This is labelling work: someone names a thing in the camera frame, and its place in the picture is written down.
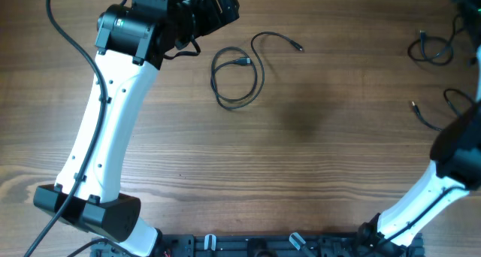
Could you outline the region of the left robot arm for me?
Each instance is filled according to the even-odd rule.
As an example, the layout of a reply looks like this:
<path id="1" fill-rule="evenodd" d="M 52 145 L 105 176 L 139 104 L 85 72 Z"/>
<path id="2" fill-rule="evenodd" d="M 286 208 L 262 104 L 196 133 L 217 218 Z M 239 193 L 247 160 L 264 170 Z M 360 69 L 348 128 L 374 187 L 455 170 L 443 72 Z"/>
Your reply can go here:
<path id="1" fill-rule="evenodd" d="M 157 228 L 140 216 L 141 202 L 120 191 L 126 148 L 144 98 L 170 50 L 178 56 L 198 37 L 239 17 L 237 0 L 129 0 L 100 15 L 95 79 L 71 154 L 34 205 L 53 221 L 97 234 L 130 256 L 165 256 Z"/>

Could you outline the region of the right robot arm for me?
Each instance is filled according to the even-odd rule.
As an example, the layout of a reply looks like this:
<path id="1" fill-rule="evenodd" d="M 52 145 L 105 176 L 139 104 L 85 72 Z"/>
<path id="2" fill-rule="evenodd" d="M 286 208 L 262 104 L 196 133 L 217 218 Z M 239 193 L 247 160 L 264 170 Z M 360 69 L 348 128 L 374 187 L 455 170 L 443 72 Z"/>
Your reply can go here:
<path id="1" fill-rule="evenodd" d="M 431 148 L 428 168 L 395 205 L 378 213 L 370 222 L 363 223 L 352 242 L 353 255 L 410 256 L 414 249 L 408 249 L 424 226 L 451 203 L 480 188 L 480 0 L 452 2 L 457 4 L 458 13 L 452 20 L 449 39 L 428 37 L 424 31 L 420 31 L 419 39 L 407 48 L 407 55 L 414 62 L 447 65 L 454 57 L 452 41 L 459 32 L 467 31 L 473 48 L 476 49 L 475 59 L 479 69 L 476 98 L 457 89 L 444 90 L 446 102 L 457 115 L 457 119 L 445 128 L 428 123 L 412 101 L 419 121 L 440 133 Z M 462 18 L 463 26 L 457 29 L 459 18 Z M 427 56 L 426 41 L 440 41 L 445 45 L 437 54 Z M 420 58 L 412 55 L 412 49 L 417 44 Z M 449 53 L 449 58 L 437 62 L 445 53 Z M 447 97 L 448 91 L 455 91 L 465 97 L 470 102 L 470 107 L 460 113 Z"/>

